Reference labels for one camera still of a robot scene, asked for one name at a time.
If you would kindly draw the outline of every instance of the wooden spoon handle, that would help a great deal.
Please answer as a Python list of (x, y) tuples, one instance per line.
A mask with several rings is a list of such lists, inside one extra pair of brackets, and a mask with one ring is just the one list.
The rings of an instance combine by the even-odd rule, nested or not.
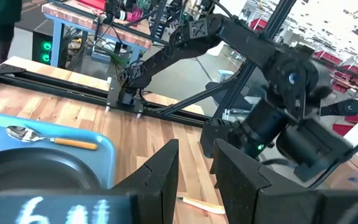
[(75, 146), (75, 147), (81, 147), (82, 149), (90, 149), (90, 150), (97, 149), (97, 145), (91, 142), (84, 142), (84, 141), (78, 141), (72, 139), (62, 139), (62, 138), (53, 138), (50, 140), (57, 144), (63, 144), (66, 146)]

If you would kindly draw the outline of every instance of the computer tower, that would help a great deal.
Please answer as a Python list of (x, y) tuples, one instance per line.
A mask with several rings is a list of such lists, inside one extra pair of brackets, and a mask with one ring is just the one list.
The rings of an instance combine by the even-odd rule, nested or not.
[[(32, 60), (50, 65), (53, 48), (54, 22), (47, 20), (38, 26), (32, 33)], [(62, 41), (60, 48), (59, 68), (65, 68), (67, 64), (68, 42)]]

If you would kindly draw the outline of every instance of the butcher block table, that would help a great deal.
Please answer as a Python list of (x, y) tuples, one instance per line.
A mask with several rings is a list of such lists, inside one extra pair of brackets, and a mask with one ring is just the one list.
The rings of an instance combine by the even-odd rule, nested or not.
[[(90, 14), (101, 14), (102, 11), (96, 10), (94, 8), (91, 8), (90, 6), (86, 6), (80, 2), (77, 2), (76, 0), (68, 0), (65, 1), (64, 4), (72, 6), (74, 8), (77, 8), (79, 10), (89, 12)], [(93, 23), (93, 19), (85, 16), (81, 16), (77, 13), (74, 13), (72, 11), (63, 9), (61, 7), (58, 7), (52, 3), (47, 3), (42, 6), (42, 12), (44, 13), (45, 17), (54, 21), (54, 30), (53, 30), (53, 45), (52, 45), (52, 58), (51, 58), (51, 65), (57, 67), (59, 62), (59, 55), (60, 51), (59, 49), (62, 47), (62, 34), (64, 34), (64, 25), (68, 25), (70, 27), (74, 27), (80, 30), (83, 30), (85, 32), (88, 32), (90, 34), (94, 34), (97, 25)], [(114, 19), (114, 22), (120, 23), (120, 24), (126, 24), (128, 22), (121, 21), (119, 19)], [(104, 24), (100, 27), (100, 31), (98, 35), (103, 35), (104, 39), (112, 39), (114, 41), (119, 42), (119, 39), (122, 41), (122, 43), (129, 46), (131, 49), (131, 57), (130, 57), (130, 63), (135, 62), (140, 55), (141, 51), (148, 50), (152, 46), (152, 41), (140, 37), (138, 35), (132, 34), (127, 31), (123, 31), (118, 28), (108, 28), (109, 26), (107, 24)], [(143, 19), (139, 24), (135, 26), (131, 26), (132, 29), (136, 31), (140, 31), (145, 34), (150, 34), (149, 30), (149, 24), (147, 19)]]
[[(12, 57), (5, 63), (101, 90), (107, 90), (109, 86), (104, 80), (19, 57)], [(144, 97), (148, 101), (166, 105), (176, 102), (174, 99), (153, 93)], [(186, 110), (203, 113), (201, 107), (197, 105), (192, 105)], [(212, 159), (203, 156), (199, 143), (200, 128), (147, 116), (136, 119), (135, 114), (119, 110), (105, 113), (103, 106), (2, 83), (0, 83), (0, 113), (89, 129), (104, 134), (116, 148), (115, 184), (132, 174), (170, 139), (178, 139), (180, 163), (177, 194), (222, 205), (219, 191), (214, 189), (215, 176), (209, 174)], [(174, 223), (228, 222), (225, 215), (208, 213), (178, 201)]]

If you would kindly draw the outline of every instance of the floor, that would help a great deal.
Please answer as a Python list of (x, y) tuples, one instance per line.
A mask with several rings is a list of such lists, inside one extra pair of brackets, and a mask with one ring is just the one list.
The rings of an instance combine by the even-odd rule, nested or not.
[[(15, 55), (31, 59), (31, 48), (32, 34), (28, 31), (16, 29), (10, 56)], [(158, 48), (154, 47), (145, 57), (149, 57), (158, 50)], [(155, 75), (153, 81), (146, 90), (177, 100), (183, 100), (201, 92), (205, 90), (205, 85), (208, 82), (219, 82), (220, 75), (217, 70), (231, 70), (233, 72), (238, 70), (240, 63), (229, 60), (227, 57), (230, 51), (225, 49), (223, 53), (224, 54), (220, 54), (218, 57), (205, 54), (195, 59), (181, 60)], [(98, 76), (103, 76), (107, 71), (110, 71), (111, 68), (106, 65), (100, 65), (98, 62), (93, 62), (85, 57), (82, 67), (78, 69), (82, 73), (96, 73)], [(250, 83), (251, 85), (265, 84), (263, 75), (259, 70), (254, 72), (250, 79)], [(336, 96), (331, 95), (324, 103), (330, 104), (336, 100)], [(202, 100), (197, 104), (200, 105), (205, 111), (205, 114), (209, 116), (213, 115), (217, 108), (211, 97)], [(329, 128), (335, 122), (345, 122), (342, 118), (332, 116), (323, 117), (321, 118), (321, 121)], [(275, 148), (273, 148), (265, 150), (262, 159), (272, 159), (277, 157), (282, 156)], [(293, 171), (290, 168), (273, 166), (273, 169), (281, 175), (300, 183), (300, 181), (293, 175)]]

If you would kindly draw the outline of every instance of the blue table leg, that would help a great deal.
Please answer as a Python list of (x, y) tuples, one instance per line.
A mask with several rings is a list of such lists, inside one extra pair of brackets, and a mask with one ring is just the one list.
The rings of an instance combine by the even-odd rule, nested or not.
[(64, 24), (59, 21), (54, 21), (53, 29), (53, 47), (51, 66), (58, 67), (60, 61), (61, 42), (64, 36)]
[(133, 65), (135, 61), (139, 59), (140, 56), (140, 49), (137, 47), (131, 47), (132, 53), (129, 61), (129, 65)]

